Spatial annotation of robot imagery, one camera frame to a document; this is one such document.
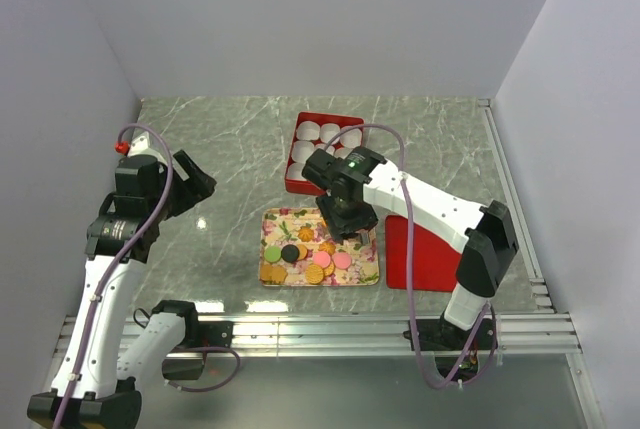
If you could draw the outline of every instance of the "wall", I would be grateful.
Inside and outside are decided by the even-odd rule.
[[[548,0],[496,98],[543,272],[611,428],[640,426],[640,0]]]
[[[139,101],[83,0],[0,0],[2,427],[27,427]]]
[[[494,96],[545,0],[88,0],[141,96]]]

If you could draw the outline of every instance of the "black disc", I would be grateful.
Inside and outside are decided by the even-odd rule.
[[[282,259],[287,262],[296,262],[300,257],[300,249],[293,244],[287,244],[282,248]]]

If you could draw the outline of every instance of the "red container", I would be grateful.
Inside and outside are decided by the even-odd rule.
[[[284,171],[284,187],[287,192],[292,192],[294,194],[308,194],[310,196],[320,196],[324,194],[324,191],[317,186],[313,185],[309,181],[297,181],[295,179],[287,178],[287,172],[289,170],[289,166],[293,164],[295,161],[291,157],[291,151],[293,150],[293,144],[298,140],[296,136],[296,130],[298,126],[303,122],[311,121],[315,122],[319,126],[323,124],[337,124],[340,126],[340,129],[344,129],[347,126],[355,126],[358,124],[364,124],[364,119],[360,117],[349,117],[349,116],[337,116],[335,114],[319,114],[317,112],[301,112],[298,114],[298,120],[296,121],[296,127],[293,131],[293,140],[291,141],[291,147],[289,147],[289,159],[287,160],[287,168]],[[315,141],[311,141],[313,144],[320,144],[322,141],[317,139]],[[333,145],[336,149],[340,149],[342,144],[338,141]]]
[[[402,216],[387,216],[385,242],[387,286],[407,288],[407,229]],[[414,224],[413,288],[417,291],[453,292],[460,254],[432,232]]]

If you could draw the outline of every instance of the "gray marble surface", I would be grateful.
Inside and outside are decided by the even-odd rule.
[[[284,172],[298,112],[355,115],[388,124],[407,143],[407,170],[436,187],[481,203],[504,193],[475,99],[419,97],[149,98],[139,121],[184,149],[218,181],[216,193],[165,221],[151,250],[149,272],[134,305],[165,298],[195,301],[201,311],[228,313],[406,313],[407,297],[384,280],[384,225],[379,234],[382,280],[368,287],[262,287],[260,227],[272,207],[313,206],[285,192]],[[366,145],[395,160],[392,136],[372,130]],[[379,212],[381,221],[385,214]],[[421,313],[441,312],[448,294],[421,292]],[[521,256],[495,298],[501,312],[536,308]]]

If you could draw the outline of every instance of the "pink disc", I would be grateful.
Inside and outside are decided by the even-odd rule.
[[[313,255],[313,262],[324,269],[331,264],[331,256],[328,252],[318,251]]]
[[[351,256],[346,252],[336,252],[333,255],[333,263],[338,269],[346,269],[351,265]]]

